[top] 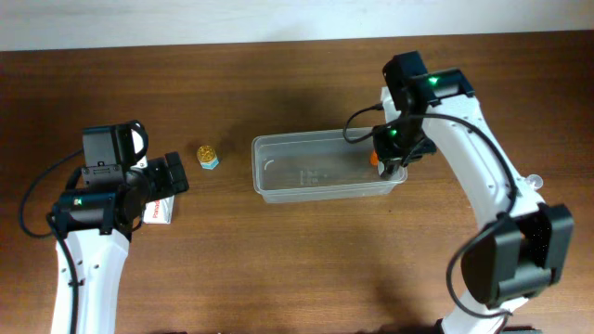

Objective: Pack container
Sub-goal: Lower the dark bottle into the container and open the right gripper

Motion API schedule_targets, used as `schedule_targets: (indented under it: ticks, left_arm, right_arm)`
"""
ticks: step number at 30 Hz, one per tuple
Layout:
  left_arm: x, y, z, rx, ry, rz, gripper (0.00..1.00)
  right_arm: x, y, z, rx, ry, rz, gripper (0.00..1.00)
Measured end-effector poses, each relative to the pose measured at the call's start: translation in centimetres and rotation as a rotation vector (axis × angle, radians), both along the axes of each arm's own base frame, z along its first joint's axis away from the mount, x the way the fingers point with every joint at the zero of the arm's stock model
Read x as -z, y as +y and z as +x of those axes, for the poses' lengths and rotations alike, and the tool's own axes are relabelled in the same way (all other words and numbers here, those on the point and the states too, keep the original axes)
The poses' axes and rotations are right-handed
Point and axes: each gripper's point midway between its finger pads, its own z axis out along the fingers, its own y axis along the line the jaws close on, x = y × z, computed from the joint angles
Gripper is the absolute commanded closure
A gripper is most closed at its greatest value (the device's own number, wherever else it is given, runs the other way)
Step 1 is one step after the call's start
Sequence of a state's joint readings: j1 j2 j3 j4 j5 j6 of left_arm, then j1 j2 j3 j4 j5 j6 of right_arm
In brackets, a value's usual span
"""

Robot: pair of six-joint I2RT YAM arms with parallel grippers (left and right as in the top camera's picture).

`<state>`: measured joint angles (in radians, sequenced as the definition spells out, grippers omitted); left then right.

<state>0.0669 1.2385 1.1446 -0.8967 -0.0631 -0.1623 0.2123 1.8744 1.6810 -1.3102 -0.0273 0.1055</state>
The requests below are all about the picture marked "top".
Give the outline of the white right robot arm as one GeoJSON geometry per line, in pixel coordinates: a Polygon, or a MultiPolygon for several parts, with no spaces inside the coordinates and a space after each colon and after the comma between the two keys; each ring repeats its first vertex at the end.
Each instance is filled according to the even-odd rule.
{"type": "Polygon", "coordinates": [[[574,218],[517,172],[461,70],[430,72],[413,51],[394,56],[382,74],[386,122],[372,130],[380,176],[440,151],[478,226],[447,265],[455,308],[433,330],[502,333],[515,310],[561,280],[574,218]]]}

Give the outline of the white Panadol medicine box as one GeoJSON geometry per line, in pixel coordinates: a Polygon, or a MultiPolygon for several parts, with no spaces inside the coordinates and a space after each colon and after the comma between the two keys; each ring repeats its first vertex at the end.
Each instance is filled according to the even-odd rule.
{"type": "Polygon", "coordinates": [[[174,196],[158,199],[145,205],[141,222],[149,225],[169,225],[172,222],[174,196]]]}

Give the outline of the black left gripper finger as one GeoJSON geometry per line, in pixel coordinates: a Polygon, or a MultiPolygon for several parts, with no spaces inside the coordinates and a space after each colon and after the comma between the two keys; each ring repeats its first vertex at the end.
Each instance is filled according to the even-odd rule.
{"type": "Polygon", "coordinates": [[[184,193],[189,190],[187,176],[183,170],[171,172],[172,192],[174,195],[184,193]]]}
{"type": "Polygon", "coordinates": [[[165,154],[165,159],[168,165],[168,169],[171,173],[182,173],[184,171],[182,161],[179,154],[170,152],[165,154]]]}

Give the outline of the white translucent squeeze bottle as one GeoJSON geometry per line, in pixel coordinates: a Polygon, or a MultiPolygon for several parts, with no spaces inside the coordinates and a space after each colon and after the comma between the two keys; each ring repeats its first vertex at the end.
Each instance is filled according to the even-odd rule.
{"type": "Polygon", "coordinates": [[[544,180],[538,174],[530,174],[525,177],[525,183],[529,185],[534,191],[537,191],[544,185],[544,180]]]}

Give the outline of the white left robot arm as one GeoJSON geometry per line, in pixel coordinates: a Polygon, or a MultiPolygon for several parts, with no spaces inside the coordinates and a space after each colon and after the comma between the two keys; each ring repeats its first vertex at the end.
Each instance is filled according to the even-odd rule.
{"type": "Polygon", "coordinates": [[[179,154],[150,160],[148,148],[138,121],[84,129],[84,165],[46,217],[58,256],[52,332],[114,332],[132,235],[170,223],[175,195],[188,191],[179,154]]]}

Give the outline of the small jar with gold lid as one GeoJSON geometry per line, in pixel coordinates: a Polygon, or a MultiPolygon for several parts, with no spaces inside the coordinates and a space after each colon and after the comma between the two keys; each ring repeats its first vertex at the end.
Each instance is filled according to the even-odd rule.
{"type": "Polygon", "coordinates": [[[216,151],[212,146],[200,146],[197,150],[197,159],[205,170],[213,170],[219,163],[216,151]]]}

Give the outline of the orange pill bottle white cap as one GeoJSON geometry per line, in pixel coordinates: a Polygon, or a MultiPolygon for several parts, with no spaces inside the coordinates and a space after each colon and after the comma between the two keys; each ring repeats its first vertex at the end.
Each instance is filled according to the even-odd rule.
{"type": "Polygon", "coordinates": [[[378,158],[378,155],[377,155],[376,151],[373,151],[371,153],[370,158],[369,158],[369,162],[373,166],[378,166],[379,165],[379,162],[380,161],[379,161],[379,158],[378,158]]]}

